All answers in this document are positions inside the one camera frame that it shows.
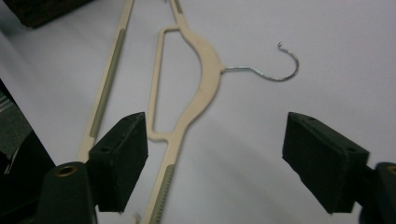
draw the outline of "screw hole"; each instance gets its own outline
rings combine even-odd
[[[75,173],[77,171],[77,169],[78,168],[76,166],[65,166],[65,167],[58,169],[56,172],[56,175],[59,177],[68,176],[68,175]]]

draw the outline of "white surface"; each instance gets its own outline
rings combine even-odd
[[[358,223],[329,216],[281,159],[289,111],[315,117],[371,151],[370,166],[396,161],[396,3],[394,1],[182,0],[190,28],[226,65],[271,75],[293,71],[278,41],[300,59],[294,79],[250,73],[222,77],[219,93],[189,129],[163,223]],[[19,25],[0,3],[0,78],[57,164],[74,161],[123,1],[96,0],[37,30]],[[146,111],[158,31],[173,24],[162,0],[136,0],[102,137],[120,118]],[[193,96],[199,63],[168,35],[159,131],[169,130]],[[144,213],[165,144],[149,158],[123,215]]]

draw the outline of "hanger hook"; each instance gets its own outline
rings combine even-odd
[[[252,72],[256,73],[259,76],[262,76],[262,77],[264,77],[266,79],[269,79],[269,80],[272,80],[272,81],[279,81],[280,82],[280,81],[289,80],[292,77],[294,77],[295,75],[297,75],[298,70],[300,68],[300,62],[299,62],[297,56],[294,53],[292,53],[288,49],[285,49],[285,48],[282,47],[282,42],[279,42],[277,44],[277,48],[280,51],[283,51],[283,52],[289,54],[289,56],[294,60],[294,62],[296,64],[296,68],[295,68],[294,72],[291,75],[287,76],[287,77],[272,77],[272,76],[269,76],[267,74],[264,74],[264,72],[262,72],[260,69],[252,67],[252,66],[248,66],[248,65],[241,65],[241,66],[234,66],[234,67],[225,67],[223,72],[249,70],[249,71],[252,71]]]

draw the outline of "black mechanical part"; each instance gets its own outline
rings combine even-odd
[[[16,223],[35,215],[44,176],[55,167],[35,132],[16,153],[7,174],[0,175],[0,223]]]
[[[144,113],[121,119],[90,151],[92,190],[101,212],[123,212],[148,158]]]
[[[84,163],[69,162],[51,169],[46,174],[36,222],[97,223],[90,179]]]
[[[4,0],[27,27],[36,28],[92,0]]]
[[[145,114],[133,114],[90,150],[87,163],[52,169],[43,185],[38,223],[96,223],[96,205],[101,212],[123,212],[148,158],[147,141]]]
[[[325,210],[350,213],[362,206],[361,224],[396,223],[396,164],[366,166],[369,152],[307,115],[290,112],[283,159]]]

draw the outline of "white background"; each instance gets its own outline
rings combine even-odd
[[[96,0],[39,29],[21,26],[0,2],[0,78],[56,164],[74,161],[91,113],[124,1]],[[358,223],[329,216],[281,159],[289,111],[321,120],[371,151],[369,166],[396,161],[396,3],[373,0],[182,0],[190,28],[226,65],[219,92],[189,128],[163,223]],[[147,111],[157,34],[174,24],[169,3],[136,0],[102,137],[122,117]],[[200,64],[178,34],[165,39],[156,128],[169,131],[194,95]],[[166,144],[149,157],[123,215],[143,216]]]

